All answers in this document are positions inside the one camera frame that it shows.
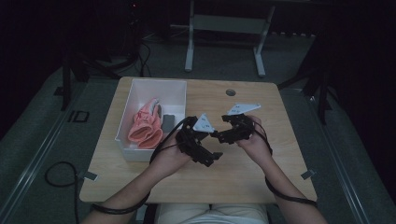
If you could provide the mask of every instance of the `person's right hand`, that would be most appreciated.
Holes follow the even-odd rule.
[[[262,121],[254,116],[249,116],[254,122],[254,128],[263,137],[267,137],[265,130],[262,129]],[[257,133],[253,133],[248,140],[239,140],[235,142],[239,147],[244,149],[249,157],[257,164],[261,165],[263,162],[272,159],[270,148],[265,141]]]

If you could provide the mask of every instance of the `wooden table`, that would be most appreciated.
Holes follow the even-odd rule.
[[[293,129],[282,103],[277,86],[265,82],[237,82],[187,79],[186,116],[199,117],[206,113],[218,131],[231,128],[221,115],[235,104],[256,104],[262,108],[248,112],[262,119],[262,126],[274,150],[274,159],[309,199],[317,195],[311,180],[303,180],[307,169]],[[123,109],[131,88],[132,78],[123,77],[117,87],[108,111],[105,125],[93,153],[89,171],[99,175],[94,181],[85,180],[80,199],[84,202],[102,202],[139,175],[147,162],[126,161],[115,141]],[[228,96],[226,91],[236,91]],[[171,175],[152,191],[148,203],[274,203],[273,194],[266,187],[264,174],[245,151],[236,144],[220,144],[207,137],[203,147],[223,152],[210,167],[193,161]]]

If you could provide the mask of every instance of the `person's left hand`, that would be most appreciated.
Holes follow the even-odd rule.
[[[191,160],[189,155],[182,153],[178,146],[175,146],[177,144],[175,138],[176,134],[177,132],[163,144],[163,148],[165,149],[158,153],[154,161],[148,167],[148,169],[153,170],[160,179],[174,174],[184,164]]]

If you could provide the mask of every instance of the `white pants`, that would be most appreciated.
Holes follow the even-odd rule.
[[[213,204],[207,203],[160,203],[157,207],[156,224],[176,224],[203,214],[233,217],[250,217],[265,220],[268,217],[263,204]]]

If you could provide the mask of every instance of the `dark background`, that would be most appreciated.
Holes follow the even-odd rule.
[[[189,4],[174,1],[1,0],[1,132],[7,132],[61,66],[64,46],[94,59],[125,56],[136,50],[128,23],[145,21],[162,37],[169,24],[188,24]],[[196,10],[260,17],[257,2],[243,6],[203,1]],[[396,153],[393,146],[396,6],[393,1],[276,2],[271,31],[316,35],[305,58],[307,68],[330,71],[330,84],[346,110],[393,201]]]

